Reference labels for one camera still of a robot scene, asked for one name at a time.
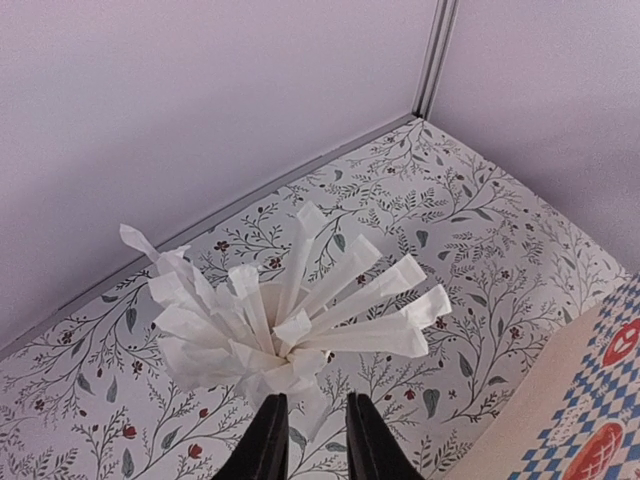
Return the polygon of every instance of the blue and white checkered pattern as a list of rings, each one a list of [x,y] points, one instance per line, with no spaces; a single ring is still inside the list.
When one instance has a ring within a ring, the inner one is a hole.
[[[620,421],[626,428],[620,450],[604,478],[617,479],[624,463],[640,461],[640,348],[636,346],[635,355],[629,355],[612,367],[601,366],[609,340],[621,325],[638,316],[640,274],[603,301],[600,320],[594,327],[595,335],[587,344],[590,353],[582,359],[583,370],[575,375],[567,390],[565,408],[558,410],[550,427],[540,432],[539,446],[524,454],[522,469],[513,472],[509,480],[560,479],[577,452],[608,420]],[[572,427],[573,434],[567,440],[557,442],[560,445],[554,443],[551,440],[554,428],[568,409],[579,404],[586,407]]]

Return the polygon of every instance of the wall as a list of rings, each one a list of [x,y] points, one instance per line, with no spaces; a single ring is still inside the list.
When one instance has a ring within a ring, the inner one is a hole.
[[[640,3],[461,0],[430,120],[640,268]]]
[[[3,2],[0,336],[409,113],[435,1]]]

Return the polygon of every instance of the white tissue paper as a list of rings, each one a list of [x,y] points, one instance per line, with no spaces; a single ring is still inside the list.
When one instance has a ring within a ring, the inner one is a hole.
[[[260,283],[258,267],[229,270],[234,293],[214,288],[184,259],[189,248],[159,253],[140,233],[120,226],[125,244],[147,255],[159,275],[149,280],[153,299],[164,308],[155,324],[167,372],[183,390],[234,384],[254,410],[270,394],[302,403],[301,430],[311,439],[327,403],[316,375],[331,351],[390,352],[407,357],[429,353],[422,329],[451,312],[440,285],[401,310],[370,321],[348,321],[371,306],[421,283],[425,274],[410,255],[331,308],[333,299],[382,256],[362,235],[310,289],[301,286],[315,237],[326,219],[307,203],[298,213],[295,241],[282,283]]]

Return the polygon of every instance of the floral pattern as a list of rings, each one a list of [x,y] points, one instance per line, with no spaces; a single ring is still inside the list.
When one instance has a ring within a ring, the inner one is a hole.
[[[583,232],[506,172],[415,120],[280,188],[192,242],[213,283],[242,262],[277,280],[307,200],[329,222],[306,279],[322,277],[359,233],[385,254],[360,288],[401,256],[423,287],[370,308],[392,312],[437,283],[454,311],[425,331],[431,355],[332,354],[320,375],[330,410],[314,441],[290,415],[291,479],[346,479],[346,394],[371,396],[408,458],[442,478],[487,428],[549,335],[624,276]],[[123,280],[0,363],[0,479],[206,479],[252,417],[232,386],[181,392],[163,372],[150,272]]]

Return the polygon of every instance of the gray leaf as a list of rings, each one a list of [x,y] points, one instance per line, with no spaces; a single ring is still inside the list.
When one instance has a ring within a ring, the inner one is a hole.
[[[84,374],[82,372],[80,372],[76,377],[76,382],[81,389],[93,395],[93,392],[91,391],[91,384],[86,378],[84,378]]]
[[[495,385],[496,383],[507,383],[507,381],[500,375],[496,375],[495,377],[491,378],[491,380],[489,380],[489,385]]]
[[[474,295],[473,293],[470,293],[469,296],[473,298],[477,303],[482,305],[483,307],[487,306],[487,301],[480,295]]]
[[[160,443],[160,447],[163,450],[168,450],[169,448],[171,448],[171,444],[176,439],[176,435],[178,435],[178,430],[180,430],[180,427],[176,428],[173,432],[167,433],[164,436],[162,442]]]
[[[76,343],[73,346],[73,350],[71,350],[71,357],[75,357],[76,354],[80,351],[80,349],[82,348],[82,344],[84,343],[84,338],[81,338],[80,340],[78,340],[78,343]]]
[[[425,232],[424,230],[418,230],[416,232],[416,236],[418,237],[418,240],[420,241],[420,247],[424,248],[424,246],[427,244],[427,239],[429,238],[429,233]]]
[[[571,318],[571,315],[569,314],[566,308],[562,307],[562,312],[564,313],[564,323],[568,325],[571,322],[573,322],[573,318]]]
[[[482,210],[481,208],[475,208],[473,211],[476,212],[480,218],[484,218],[485,220],[489,220],[490,222],[493,222],[493,218],[491,218],[489,214],[484,210]]]
[[[327,443],[327,446],[325,448],[330,452],[346,452],[347,451],[347,447],[339,444],[338,442]]]
[[[133,475],[135,470],[135,466],[133,465],[133,458],[131,458],[131,452],[128,448],[124,449],[124,453],[122,454],[122,474],[124,478],[130,478]]]
[[[462,375],[468,378],[473,375],[473,368],[471,368],[469,360],[467,360],[462,353],[458,352],[458,355],[460,355],[460,371]]]
[[[113,382],[111,382],[111,386],[109,387],[109,390],[107,390],[107,402],[115,403],[117,396],[118,382],[116,382],[116,377],[113,377]]]
[[[127,328],[129,329],[129,333],[133,333],[133,326],[136,324],[137,319],[138,311],[135,308],[127,310]]]
[[[336,245],[338,246],[340,251],[344,252],[344,249],[347,246],[347,242],[344,239],[344,235],[342,235],[341,233],[336,233],[333,236],[333,241],[336,242]]]
[[[575,270],[576,269],[575,263],[573,263],[567,257],[562,257],[562,259],[567,263],[567,265],[569,265],[569,267],[571,267],[571,270]]]
[[[293,427],[289,427],[289,436],[291,437],[291,441],[296,443],[300,448],[304,448],[307,446],[307,439],[302,436],[302,434]]]
[[[440,400],[440,390],[427,389],[422,394],[424,400],[424,406],[427,407],[427,418],[431,418],[436,414],[436,408],[438,407],[438,400]]]

